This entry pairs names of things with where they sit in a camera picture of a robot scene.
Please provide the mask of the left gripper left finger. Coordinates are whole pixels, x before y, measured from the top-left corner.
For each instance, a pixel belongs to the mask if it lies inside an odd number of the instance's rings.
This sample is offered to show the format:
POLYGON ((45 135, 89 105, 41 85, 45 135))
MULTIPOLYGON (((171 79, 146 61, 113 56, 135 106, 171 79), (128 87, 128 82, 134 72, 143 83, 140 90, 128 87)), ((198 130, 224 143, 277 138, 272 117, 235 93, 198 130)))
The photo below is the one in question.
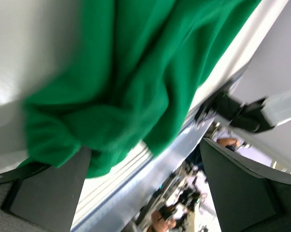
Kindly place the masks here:
POLYGON ((91 158, 81 148, 59 168, 0 184, 0 232, 68 232, 91 158))

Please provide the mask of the green t shirt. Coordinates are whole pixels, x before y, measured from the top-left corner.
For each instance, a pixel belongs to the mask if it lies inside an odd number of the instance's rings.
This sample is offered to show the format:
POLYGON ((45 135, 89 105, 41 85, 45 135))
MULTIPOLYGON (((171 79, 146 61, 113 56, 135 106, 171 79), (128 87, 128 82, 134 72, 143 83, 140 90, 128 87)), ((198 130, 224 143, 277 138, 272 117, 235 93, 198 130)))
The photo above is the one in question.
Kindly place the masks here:
POLYGON ((28 158, 60 167, 86 146, 103 176, 144 141, 154 156, 179 133, 196 90, 257 0, 85 0, 77 57, 27 97, 28 158))

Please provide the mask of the person in background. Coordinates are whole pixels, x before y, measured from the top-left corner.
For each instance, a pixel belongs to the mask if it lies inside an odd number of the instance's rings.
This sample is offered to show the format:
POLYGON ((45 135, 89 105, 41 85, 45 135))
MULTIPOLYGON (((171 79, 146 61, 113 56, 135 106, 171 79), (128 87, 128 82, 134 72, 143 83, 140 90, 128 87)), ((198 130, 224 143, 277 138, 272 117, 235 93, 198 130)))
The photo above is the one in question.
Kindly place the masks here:
POLYGON ((186 232, 185 219, 175 219, 177 204, 163 205, 151 214, 150 224, 141 232, 186 232))

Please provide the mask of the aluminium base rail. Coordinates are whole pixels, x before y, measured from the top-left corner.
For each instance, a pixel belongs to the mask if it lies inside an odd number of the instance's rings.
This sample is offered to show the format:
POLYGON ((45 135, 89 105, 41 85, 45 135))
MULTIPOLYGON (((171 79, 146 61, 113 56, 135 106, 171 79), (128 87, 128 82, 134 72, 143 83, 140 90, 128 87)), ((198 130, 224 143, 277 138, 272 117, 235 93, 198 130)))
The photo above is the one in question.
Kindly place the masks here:
POLYGON ((72 231, 121 231, 182 164, 210 127, 213 116, 201 123, 195 122, 198 110, 198 104, 190 110, 179 135, 161 155, 153 158, 145 144, 138 145, 121 170, 82 198, 72 231))

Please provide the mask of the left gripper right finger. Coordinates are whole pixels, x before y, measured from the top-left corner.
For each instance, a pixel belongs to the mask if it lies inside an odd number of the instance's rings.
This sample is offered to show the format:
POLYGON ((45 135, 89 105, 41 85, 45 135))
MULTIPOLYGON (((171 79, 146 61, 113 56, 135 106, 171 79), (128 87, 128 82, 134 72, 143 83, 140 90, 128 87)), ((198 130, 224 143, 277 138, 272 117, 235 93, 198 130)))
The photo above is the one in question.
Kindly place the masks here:
POLYGON ((291 174, 210 139, 200 148, 221 231, 291 232, 291 174))

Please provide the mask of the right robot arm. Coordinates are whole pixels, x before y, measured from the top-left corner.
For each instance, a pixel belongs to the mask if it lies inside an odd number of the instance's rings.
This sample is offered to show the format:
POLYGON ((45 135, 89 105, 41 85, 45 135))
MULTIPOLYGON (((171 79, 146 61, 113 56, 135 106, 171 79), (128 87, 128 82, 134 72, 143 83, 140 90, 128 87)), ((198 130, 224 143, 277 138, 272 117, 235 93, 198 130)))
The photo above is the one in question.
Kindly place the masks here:
POLYGON ((231 127, 250 133, 269 131, 291 121, 291 90, 252 103, 240 102, 221 91, 202 104, 195 121, 199 124, 216 115, 227 120, 231 127))

